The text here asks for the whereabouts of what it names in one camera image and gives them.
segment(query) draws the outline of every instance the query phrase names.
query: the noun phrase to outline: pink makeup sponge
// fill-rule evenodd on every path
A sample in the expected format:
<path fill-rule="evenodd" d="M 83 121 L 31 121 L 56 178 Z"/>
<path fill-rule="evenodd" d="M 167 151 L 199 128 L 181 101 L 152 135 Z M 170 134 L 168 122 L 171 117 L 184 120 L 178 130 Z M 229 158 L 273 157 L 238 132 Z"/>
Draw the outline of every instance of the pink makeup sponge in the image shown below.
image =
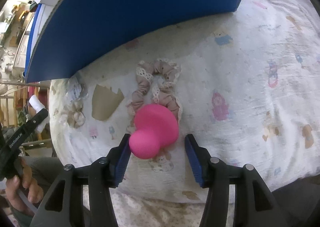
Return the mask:
<path fill-rule="evenodd" d="M 150 104 L 142 107 L 134 118 L 136 131 L 130 136 L 131 152 L 138 158 L 150 159 L 160 148 L 173 144 L 179 127 L 173 113 L 166 107 Z"/>

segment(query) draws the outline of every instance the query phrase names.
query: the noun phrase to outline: brown paper piece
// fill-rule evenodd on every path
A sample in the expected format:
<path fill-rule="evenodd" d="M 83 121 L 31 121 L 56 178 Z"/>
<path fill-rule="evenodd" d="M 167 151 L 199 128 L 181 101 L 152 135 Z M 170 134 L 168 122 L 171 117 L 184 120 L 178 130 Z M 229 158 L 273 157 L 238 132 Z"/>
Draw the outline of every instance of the brown paper piece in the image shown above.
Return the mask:
<path fill-rule="evenodd" d="M 118 93 L 112 92 L 112 87 L 96 85 L 92 96 L 92 117 L 99 121 L 107 120 L 124 99 L 120 88 Z"/>

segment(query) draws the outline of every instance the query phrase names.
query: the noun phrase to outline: scrunchie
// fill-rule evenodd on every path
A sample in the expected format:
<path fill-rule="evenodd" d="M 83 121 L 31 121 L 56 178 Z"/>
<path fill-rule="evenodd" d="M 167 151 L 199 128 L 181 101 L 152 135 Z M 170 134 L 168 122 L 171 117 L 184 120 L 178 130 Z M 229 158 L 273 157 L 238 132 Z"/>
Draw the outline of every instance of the scrunchie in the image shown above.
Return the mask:
<path fill-rule="evenodd" d="M 161 74 L 165 82 L 159 82 L 152 88 L 153 102 L 167 107 L 176 117 L 178 123 L 182 115 L 182 106 L 173 94 L 173 87 L 180 75 L 180 68 L 175 62 L 158 58 L 154 64 L 140 61 L 137 66 L 136 80 L 138 89 L 132 93 L 128 104 L 128 113 L 135 115 L 144 104 L 144 96 L 149 92 L 154 74 Z"/>

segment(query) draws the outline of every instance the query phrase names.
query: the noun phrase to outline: screw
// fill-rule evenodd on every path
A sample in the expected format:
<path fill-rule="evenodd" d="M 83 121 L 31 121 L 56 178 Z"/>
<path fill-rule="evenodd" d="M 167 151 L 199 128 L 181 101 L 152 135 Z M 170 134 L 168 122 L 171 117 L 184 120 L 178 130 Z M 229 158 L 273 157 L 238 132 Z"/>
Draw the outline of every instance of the screw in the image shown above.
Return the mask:
<path fill-rule="evenodd" d="M 99 159 L 99 163 L 100 164 L 104 164 L 106 162 L 107 162 L 107 157 L 102 157 L 102 158 Z"/>
<path fill-rule="evenodd" d="M 214 164 L 217 164 L 217 163 L 219 163 L 219 159 L 217 158 L 217 157 L 212 157 L 211 159 L 210 159 L 210 161 L 212 162 L 212 163 L 214 163 Z"/>
<path fill-rule="evenodd" d="M 245 168 L 247 170 L 253 170 L 254 169 L 254 166 L 252 166 L 251 164 L 246 164 Z"/>
<path fill-rule="evenodd" d="M 64 170 L 70 170 L 73 168 L 73 165 L 72 164 L 67 164 L 63 167 Z"/>

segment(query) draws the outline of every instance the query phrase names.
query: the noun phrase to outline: patterned fabric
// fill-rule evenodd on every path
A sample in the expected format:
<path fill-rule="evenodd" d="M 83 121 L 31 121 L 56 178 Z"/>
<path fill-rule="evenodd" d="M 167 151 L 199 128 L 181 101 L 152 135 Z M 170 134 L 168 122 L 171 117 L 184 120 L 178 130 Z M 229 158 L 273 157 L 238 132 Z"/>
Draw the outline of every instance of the patterned fabric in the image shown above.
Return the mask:
<path fill-rule="evenodd" d="M 59 158 L 88 165 L 132 132 L 126 101 L 137 89 L 136 64 L 166 57 L 182 68 L 175 85 L 184 108 L 180 137 L 151 160 L 130 158 L 117 191 L 126 194 L 119 194 L 119 211 L 135 209 L 121 216 L 127 221 L 120 226 L 180 226 L 181 219 L 198 226 L 196 211 L 203 205 L 197 203 L 205 202 L 207 190 L 193 178 L 183 144 L 188 133 L 228 164 L 254 165 L 271 190 L 319 174 L 319 24 L 309 0 L 242 0 L 235 13 L 168 26 L 114 49 L 81 70 L 89 97 L 79 129 L 59 124 L 66 80 L 52 81 L 50 124 Z M 125 96 L 105 122 L 91 118 L 96 84 L 120 88 Z M 230 193 L 232 203 L 234 190 Z M 171 206 L 176 214 L 169 214 Z"/>

